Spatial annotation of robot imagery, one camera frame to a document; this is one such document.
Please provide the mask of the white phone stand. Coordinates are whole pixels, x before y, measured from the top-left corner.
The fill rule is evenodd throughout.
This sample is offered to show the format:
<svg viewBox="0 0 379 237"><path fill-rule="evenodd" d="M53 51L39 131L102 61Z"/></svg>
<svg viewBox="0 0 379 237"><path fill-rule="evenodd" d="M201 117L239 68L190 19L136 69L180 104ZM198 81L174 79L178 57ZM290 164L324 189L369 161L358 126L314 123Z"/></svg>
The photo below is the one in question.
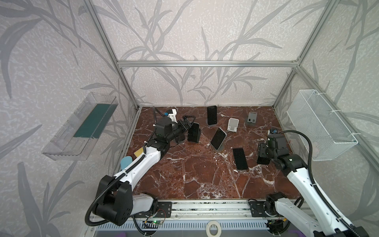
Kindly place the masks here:
<svg viewBox="0 0 379 237"><path fill-rule="evenodd" d="M237 132L238 125L239 125L239 119L237 119L237 118L230 118L229 121L228 121L227 131Z"/></svg>

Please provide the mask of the green-edged phone on stand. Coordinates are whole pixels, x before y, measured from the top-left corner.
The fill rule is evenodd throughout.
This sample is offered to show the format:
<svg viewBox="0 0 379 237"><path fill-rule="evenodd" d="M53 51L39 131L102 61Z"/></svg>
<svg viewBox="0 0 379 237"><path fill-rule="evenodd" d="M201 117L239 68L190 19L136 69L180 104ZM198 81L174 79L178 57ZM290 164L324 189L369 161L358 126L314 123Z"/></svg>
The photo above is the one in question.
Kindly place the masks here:
<svg viewBox="0 0 379 237"><path fill-rule="evenodd" d="M187 140L193 143L199 143L201 136L201 129L199 123L194 122L191 128L188 130Z"/></svg>

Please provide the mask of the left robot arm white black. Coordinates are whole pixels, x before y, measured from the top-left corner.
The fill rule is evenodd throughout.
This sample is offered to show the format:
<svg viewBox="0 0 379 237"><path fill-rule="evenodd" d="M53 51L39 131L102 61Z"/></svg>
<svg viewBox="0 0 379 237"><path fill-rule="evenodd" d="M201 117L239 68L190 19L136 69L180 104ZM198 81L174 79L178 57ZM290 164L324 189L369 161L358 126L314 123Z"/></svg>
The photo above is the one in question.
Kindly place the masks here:
<svg viewBox="0 0 379 237"><path fill-rule="evenodd" d="M133 190L168 152L172 141L180 143L185 139L185 133L194 121L195 116L183 116L178 121L165 116L158 120L154 133L142 146L142 154L114 176L106 175L101 179L96 198L85 214L85 224L93 227L111 222L121 226L129 217L139 213L156 214L157 199L148 194L134 195Z"/></svg>

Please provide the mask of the black phone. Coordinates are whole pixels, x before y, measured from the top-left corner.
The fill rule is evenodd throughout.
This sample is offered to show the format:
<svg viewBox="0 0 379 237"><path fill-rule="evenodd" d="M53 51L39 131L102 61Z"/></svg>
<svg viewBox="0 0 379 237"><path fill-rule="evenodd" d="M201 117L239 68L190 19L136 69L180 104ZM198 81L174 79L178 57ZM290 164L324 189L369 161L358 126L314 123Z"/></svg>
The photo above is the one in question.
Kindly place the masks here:
<svg viewBox="0 0 379 237"><path fill-rule="evenodd" d="M216 125L218 122L217 106L207 107L207 124L208 126Z"/></svg>
<svg viewBox="0 0 379 237"><path fill-rule="evenodd" d="M248 169L248 164L243 148L233 148L233 156L237 170Z"/></svg>

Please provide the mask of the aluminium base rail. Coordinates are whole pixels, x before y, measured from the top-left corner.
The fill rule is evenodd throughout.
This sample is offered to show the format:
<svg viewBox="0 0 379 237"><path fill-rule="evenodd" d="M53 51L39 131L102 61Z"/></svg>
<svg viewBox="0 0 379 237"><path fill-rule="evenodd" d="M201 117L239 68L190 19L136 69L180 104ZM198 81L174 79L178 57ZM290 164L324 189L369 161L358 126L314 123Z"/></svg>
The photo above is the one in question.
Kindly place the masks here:
<svg viewBox="0 0 379 237"><path fill-rule="evenodd" d="M130 217L165 218L169 220L221 220L221 219L275 219L264 210L264 200L247 199L176 199L158 200L149 195L135 195L122 199L119 204L111 200L105 204L94 202L86 215L89 226L108 222L123 225Z"/></svg>

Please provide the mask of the grey phone stand rear right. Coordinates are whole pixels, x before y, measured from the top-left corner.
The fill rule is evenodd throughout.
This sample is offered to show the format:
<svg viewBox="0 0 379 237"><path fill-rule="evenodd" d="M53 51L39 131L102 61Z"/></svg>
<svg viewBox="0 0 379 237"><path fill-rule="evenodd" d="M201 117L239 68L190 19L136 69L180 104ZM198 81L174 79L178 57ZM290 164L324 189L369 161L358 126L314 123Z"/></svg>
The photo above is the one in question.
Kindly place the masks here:
<svg viewBox="0 0 379 237"><path fill-rule="evenodd" d="M245 120L245 124L247 126L254 126L257 122L257 113L256 112L249 112L247 119Z"/></svg>

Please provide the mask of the yellow sponge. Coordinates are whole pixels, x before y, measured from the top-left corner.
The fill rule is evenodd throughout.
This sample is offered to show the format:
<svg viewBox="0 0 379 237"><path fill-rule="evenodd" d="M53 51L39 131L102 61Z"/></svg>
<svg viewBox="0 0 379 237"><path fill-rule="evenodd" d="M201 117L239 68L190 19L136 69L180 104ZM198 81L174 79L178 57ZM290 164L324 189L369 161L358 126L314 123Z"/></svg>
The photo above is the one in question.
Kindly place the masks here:
<svg viewBox="0 0 379 237"><path fill-rule="evenodd" d="M136 158L138 158L140 155L142 155L144 153L144 149L143 147L141 147L140 149L138 149L137 151L134 152L134 156Z"/></svg>

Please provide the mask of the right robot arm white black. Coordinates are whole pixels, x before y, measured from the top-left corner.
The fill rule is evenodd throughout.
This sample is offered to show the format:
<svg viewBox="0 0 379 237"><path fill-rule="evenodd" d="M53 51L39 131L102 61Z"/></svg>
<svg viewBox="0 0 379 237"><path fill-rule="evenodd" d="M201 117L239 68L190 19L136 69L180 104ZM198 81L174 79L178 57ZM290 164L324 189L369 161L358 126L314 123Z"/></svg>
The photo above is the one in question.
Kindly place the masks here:
<svg viewBox="0 0 379 237"><path fill-rule="evenodd" d="M275 217L281 215L291 222L306 237L367 237L369 234L363 227L355 226L327 197L314 179L312 163L312 143L301 132L294 131L306 139L309 146L308 161L299 155L292 154L287 148L284 131L270 129L267 141L258 146L260 165L274 163L284 176L296 187L304 200L313 211L312 218L300 207L293 204L282 192L267 195L265 213Z"/></svg>

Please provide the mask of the white tape roll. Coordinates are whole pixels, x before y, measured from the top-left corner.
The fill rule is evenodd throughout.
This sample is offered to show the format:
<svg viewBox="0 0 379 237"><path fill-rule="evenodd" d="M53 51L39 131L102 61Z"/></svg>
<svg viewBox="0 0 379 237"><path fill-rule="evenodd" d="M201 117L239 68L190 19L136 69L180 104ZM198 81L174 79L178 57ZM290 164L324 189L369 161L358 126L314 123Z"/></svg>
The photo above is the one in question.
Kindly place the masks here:
<svg viewBox="0 0 379 237"><path fill-rule="evenodd" d="M222 227L218 221L212 220L206 225L207 237L220 237L222 234Z"/></svg>

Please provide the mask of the clear plastic wall bin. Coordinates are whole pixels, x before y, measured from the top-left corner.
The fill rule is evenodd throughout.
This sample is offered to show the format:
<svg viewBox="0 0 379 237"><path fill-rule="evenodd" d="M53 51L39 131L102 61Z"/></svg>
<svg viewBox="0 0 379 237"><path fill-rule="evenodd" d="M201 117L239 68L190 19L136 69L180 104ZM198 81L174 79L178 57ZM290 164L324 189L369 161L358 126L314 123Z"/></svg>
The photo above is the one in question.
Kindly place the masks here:
<svg viewBox="0 0 379 237"><path fill-rule="evenodd" d="M118 106L113 95L89 93L42 154L54 161L85 161Z"/></svg>

